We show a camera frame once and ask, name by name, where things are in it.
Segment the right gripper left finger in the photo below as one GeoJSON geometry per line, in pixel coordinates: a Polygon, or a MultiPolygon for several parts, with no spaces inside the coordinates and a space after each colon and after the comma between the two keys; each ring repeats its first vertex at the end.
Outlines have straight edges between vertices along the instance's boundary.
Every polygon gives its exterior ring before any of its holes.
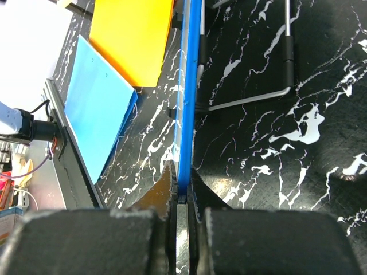
{"type": "Polygon", "coordinates": [[[148,274],[176,274],[178,183],[172,160],[157,181],[128,211],[150,210],[154,226],[150,237],[148,274]]]}

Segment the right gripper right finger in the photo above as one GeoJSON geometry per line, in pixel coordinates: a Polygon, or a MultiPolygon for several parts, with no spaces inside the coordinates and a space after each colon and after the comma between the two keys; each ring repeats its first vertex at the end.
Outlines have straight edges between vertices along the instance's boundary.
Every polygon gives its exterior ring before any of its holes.
{"type": "Polygon", "coordinates": [[[231,207],[205,184],[194,166],[191,167],[186,204],[188,208],[189,274],[197,274],[199,260],[198,227],[203,219],[205,209],[207,207],[231,209],[231,207]]]}

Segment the blue framed whiteboard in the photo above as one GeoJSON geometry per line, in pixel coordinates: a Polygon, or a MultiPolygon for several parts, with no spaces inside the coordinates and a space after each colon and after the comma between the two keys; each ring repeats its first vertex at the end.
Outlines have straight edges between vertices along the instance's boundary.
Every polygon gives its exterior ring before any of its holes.
{"type": "Polygon", "coordinates": [[[183,5],[174,134],[174,160],[180,204],[186,203],[192,165],[201,8],[201,1],[185,1],[183,5]]]}

